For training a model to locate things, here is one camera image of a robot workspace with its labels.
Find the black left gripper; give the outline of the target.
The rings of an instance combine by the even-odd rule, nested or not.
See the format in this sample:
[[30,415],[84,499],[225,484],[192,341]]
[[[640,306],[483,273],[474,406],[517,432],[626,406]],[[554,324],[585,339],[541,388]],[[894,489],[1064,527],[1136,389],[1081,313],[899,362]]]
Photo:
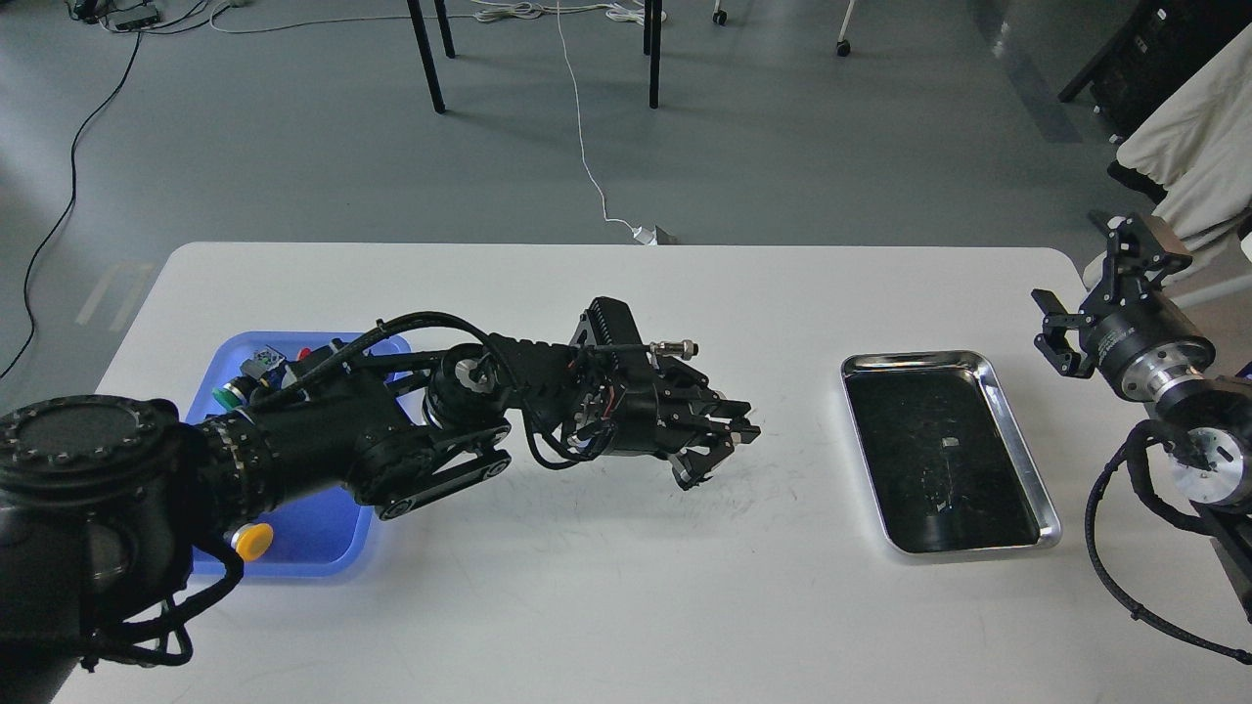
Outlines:
[[[622,299],[593,298],[571,343],[578,390],[562,445],[585,458],[670,458],[676,485],[689,491],[761,435],[756,423],[730,420],[747,418],[750,402],[715,391],[689,365],[700,352],[694,339],[645,343]],[[707,428],[701,418],[729,422]]]

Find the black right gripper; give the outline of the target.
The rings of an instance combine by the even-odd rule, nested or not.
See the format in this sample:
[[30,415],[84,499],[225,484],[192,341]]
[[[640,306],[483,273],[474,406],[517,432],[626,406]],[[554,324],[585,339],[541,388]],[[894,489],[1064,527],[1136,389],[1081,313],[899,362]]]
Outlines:
[[[1043,314],[1035,348],[1060,377],[1085,380],[1099,370],[1119,398],[1156,405],[1184,380],[1202,378],[1216,358],[1212,339],[1171,298],[1153,293],[1193,254],[1159,217],[1092,210],[1090,222],[1106,241],[1092,306],[1069,312],[1054,292],[1034,288],[1030,298]],[[1080,348],[1069,332],[1080,332]]]

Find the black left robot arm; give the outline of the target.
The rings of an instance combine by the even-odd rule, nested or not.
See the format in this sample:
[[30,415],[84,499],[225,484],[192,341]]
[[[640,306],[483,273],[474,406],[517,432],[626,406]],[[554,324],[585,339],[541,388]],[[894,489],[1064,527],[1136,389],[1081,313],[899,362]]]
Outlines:
[[3,415],[3,700],[49,703],[76,666],[179,666],[187,624],[245,574],[245,529],[328,489],[391,520],[510,466],[507,413],[546,468],[649,456],[680,489],[760,428],[707,385],[692,339],[646,342],[598,297],[565,344],[403,314],[275,365],[223,413],[165,398],[49,398]]

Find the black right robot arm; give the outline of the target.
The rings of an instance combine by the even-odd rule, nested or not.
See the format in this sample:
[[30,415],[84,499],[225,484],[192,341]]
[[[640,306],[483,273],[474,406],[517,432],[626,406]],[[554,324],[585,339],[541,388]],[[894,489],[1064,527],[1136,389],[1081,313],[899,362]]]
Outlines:
[[1239,608],[1249,609],[1249,380],[1208,373],[1217,349],[1164,294],[1193,258],[1161,218],[1092,210],[1106,253],[1101,276],[1075,311],[1034,289],[1042,329],[1034,343],[1063,377],[1101,375],[1117,397],[1149,416],[1131,428],[1101,470],[1084,507],[1084,544],[1096,575],[1133,620],[1249,664],[1249,651],[1194,636],[1141,604],[1109,574],[1096,546],[1096,516],[1118,468],[1146,509],[1209,539]]

